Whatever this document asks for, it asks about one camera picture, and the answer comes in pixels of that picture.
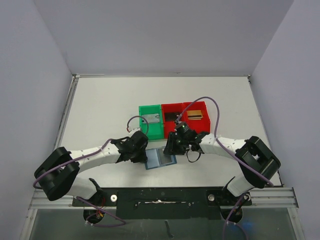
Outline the green plastic bin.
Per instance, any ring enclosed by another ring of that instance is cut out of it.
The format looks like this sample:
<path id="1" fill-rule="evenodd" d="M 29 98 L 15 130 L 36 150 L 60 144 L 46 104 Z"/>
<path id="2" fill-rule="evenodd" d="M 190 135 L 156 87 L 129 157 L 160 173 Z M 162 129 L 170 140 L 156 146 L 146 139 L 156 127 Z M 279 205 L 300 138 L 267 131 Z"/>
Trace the green plastic bin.
<path id="1" fill-rule="evenodd" d="M 150 141 L 161 140 L 164 138 L 164 122 L 162 108 L 157 105 L 141 105 L 138 107 L 139 126 L 146 133 Z"/>

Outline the silver VIP card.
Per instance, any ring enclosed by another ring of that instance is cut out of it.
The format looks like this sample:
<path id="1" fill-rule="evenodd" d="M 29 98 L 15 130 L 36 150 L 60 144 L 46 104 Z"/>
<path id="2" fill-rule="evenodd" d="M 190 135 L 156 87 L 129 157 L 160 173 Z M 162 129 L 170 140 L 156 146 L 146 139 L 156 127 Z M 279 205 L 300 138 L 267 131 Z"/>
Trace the silver VIP card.
<path id="1" fill-rule="evenodd" d="M 148 122 L 149 124 L 157 124 L 160 122 L 160 114 L 152 113 L 152 114 L 144 114 L 142 115 L 142 123 Z"/>

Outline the dark grey card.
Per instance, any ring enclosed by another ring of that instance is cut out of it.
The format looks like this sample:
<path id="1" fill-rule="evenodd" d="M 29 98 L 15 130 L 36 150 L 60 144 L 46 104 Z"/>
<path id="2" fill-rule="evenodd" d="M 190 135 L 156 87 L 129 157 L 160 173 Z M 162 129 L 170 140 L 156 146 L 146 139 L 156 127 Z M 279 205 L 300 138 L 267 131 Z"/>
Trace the dark grey card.
<path id="1" fill-rule="evenodd" d="M 169 155 L 169 154 L 163 154 L 163 153 L 161 153 L 161 154 L 160 154 L 160 157 L 159 157 L 159 160 L 160 160 L 160 164 L 161 164 L 162 166 L 164 166 L 164 165 L 169 165 L 169 164 L 174 163 L 174 159 L 173 159 L 172 156 Z"/>

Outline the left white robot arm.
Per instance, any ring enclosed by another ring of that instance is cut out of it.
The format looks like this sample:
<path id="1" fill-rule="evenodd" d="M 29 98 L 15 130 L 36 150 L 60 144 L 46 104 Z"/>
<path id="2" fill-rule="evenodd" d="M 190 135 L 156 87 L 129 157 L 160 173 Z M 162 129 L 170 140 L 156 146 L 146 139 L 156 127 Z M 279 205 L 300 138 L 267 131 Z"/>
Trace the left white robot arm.
<path id="1" fill-rule="evenodd" d="M 98 192 L 98 184 L 78 174 L 105 164 L 145 163 L 148 141 L 142 131 L 134 130 L 129 136 L 111 138 L 93 148 L 68 151 L 63 146 L 58 147 L 34 172 L 33 187 L 43 190 L 50 201 L 66 195 L 88 200 Z"/>

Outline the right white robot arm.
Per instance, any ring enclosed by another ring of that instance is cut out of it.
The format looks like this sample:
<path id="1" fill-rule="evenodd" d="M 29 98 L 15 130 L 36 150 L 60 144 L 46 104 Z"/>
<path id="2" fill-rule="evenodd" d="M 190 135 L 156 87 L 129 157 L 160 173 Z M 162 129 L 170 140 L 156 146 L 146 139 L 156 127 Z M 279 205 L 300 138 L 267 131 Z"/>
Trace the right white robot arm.
<path id="1" fill-rule="evenodd" d="M 254 188 L 272 186 L 271 178 L 281 167 L 280 160 L 257 136 L 249 139 L 218 137 L 206 131 L 197 133 L 186 122 L 180 122 L 169 133 L 164 154 L 186 155 L 189 151 L 197 152 L 199 156 L 214 154 L 238 162 L 241 174 L 225 186 L 234 197 Z"/>

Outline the red plastic bin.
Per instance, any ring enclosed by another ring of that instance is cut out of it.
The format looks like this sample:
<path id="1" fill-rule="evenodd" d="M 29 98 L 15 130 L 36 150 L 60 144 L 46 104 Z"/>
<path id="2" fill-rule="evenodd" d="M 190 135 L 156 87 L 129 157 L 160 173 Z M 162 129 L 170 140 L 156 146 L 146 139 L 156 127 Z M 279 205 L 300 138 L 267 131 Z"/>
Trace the red plastic bin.
<path id="1" fill-rule="evenodd" d="M 211 120 L 204 101 L 197 101 L 183 114 L 182 120 L 197 133 L 210 132 Z"/>
<path id="2" fill-rule="evenodd" d="M 163 118 L 164 138 L 167 139 L 170 132 L 175 130 L 175 121 L 183 111 L 182 103 L 167 103 L 161 105 Z"/>

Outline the blue leather card holder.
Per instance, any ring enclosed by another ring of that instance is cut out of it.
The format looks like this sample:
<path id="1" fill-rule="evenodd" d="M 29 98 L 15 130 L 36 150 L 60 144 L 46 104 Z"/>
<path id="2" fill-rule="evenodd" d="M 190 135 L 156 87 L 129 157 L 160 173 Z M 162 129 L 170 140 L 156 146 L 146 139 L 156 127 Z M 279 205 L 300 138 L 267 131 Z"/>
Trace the blue leather card holder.
<path id="1" fill-rule="evenodd" d="M 177 164 L 177 159 L 175 155 L 165 154 L 165 147 L 148 149 L 146 150 L 146 156 L 146 170 Z"/>

